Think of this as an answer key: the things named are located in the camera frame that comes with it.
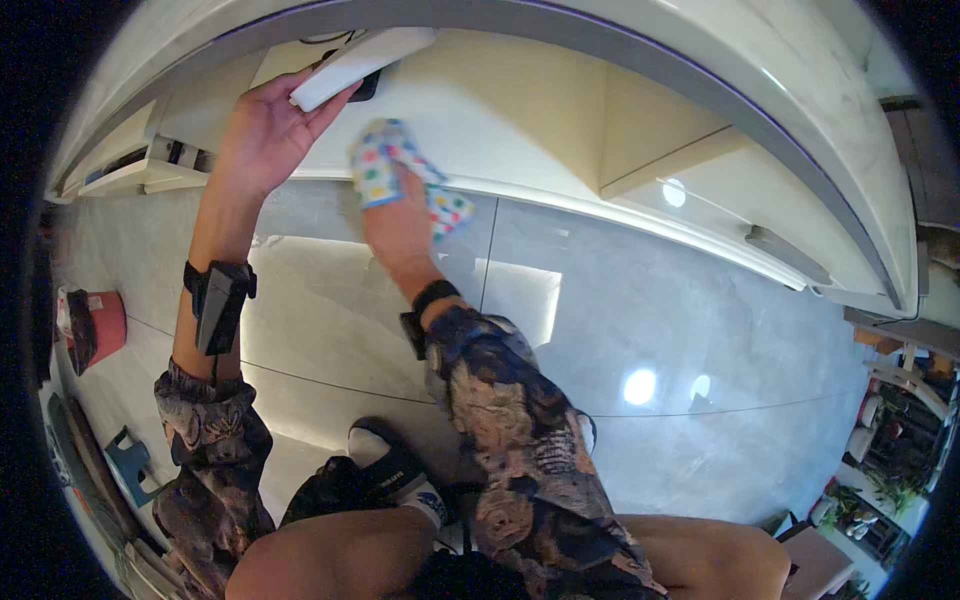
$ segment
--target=red object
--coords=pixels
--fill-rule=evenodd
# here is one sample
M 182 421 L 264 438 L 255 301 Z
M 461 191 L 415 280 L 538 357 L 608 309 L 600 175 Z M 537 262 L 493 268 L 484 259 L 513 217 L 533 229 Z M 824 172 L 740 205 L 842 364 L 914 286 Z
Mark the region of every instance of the red object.
M 90 311 L 93 326 L 97 331 L 97 352 L 87 367 L 96 365 L 103 359 L 122 348 L 127 342 L 127 313 L 123 308 L 118 292 L 88 292 L 87 306 L 95 305 L 100 299 L 103 308 Z

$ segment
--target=sleeve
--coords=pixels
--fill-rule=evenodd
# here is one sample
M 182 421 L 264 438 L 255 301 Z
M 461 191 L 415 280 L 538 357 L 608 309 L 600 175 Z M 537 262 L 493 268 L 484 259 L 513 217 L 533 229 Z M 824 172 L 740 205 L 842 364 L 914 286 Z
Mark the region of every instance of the sleeve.
M 242 378 L 215 391 L 173 360 L 154 386 L 156 404 L 180 475 L 154 502 L 154 520 L 186 568 L 191 598 L 223 598 L 227 580 L 253 543 L 275 530 L 260 500 L 273 446 Z
M 484 554 L 533 598 L 667 597 L 613 515 L 576 412 L 512 323 L 455 306 L 430 325 L 427 361 L 431 395 L 488 475 L 476 509 Z

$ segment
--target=gray tile floor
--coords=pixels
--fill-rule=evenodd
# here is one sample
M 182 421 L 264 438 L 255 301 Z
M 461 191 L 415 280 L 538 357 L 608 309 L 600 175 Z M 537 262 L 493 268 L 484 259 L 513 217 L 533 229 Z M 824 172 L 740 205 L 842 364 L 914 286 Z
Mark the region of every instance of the gray tile floor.
M 127 345 L 69 377 L 99 440 L 127 424 L 158 482 L 175 476 L 153 400 L 202 190 L 79 201 L 60 278 L 119 290 Z M 805 514 L 836 470 L 867 382 L 841 307 L 615 224 L 475 197 L 476 221 L 437 248 L 441 270 L 525 332 L 543 372 L 595 416 L 594 453 L 622 513 L 752 522 Z M 430 403 L 396 319 L 399 292 L 360 234 L 349 186 L 290 181 L 250 258 L 244 375 L 275 434 L 261 492 L 278 518 L 367 414 L 394 420 L 444 477 L 456 436 Z

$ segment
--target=cleaning cloth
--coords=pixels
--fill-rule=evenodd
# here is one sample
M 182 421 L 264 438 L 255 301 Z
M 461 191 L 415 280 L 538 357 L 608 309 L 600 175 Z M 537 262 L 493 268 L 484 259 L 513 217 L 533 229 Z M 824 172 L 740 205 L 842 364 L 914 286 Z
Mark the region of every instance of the cleaning cloth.
M 439 241 L 473 216 L 473 202 L 444 188 L 446 175 L 427 160 L 399 119 L 377 119 L 353 149 L 353 188 L 364 210 L 403 198 L 396 164 L 423 180 L 427 210 L 433 221 L 433 239 Z

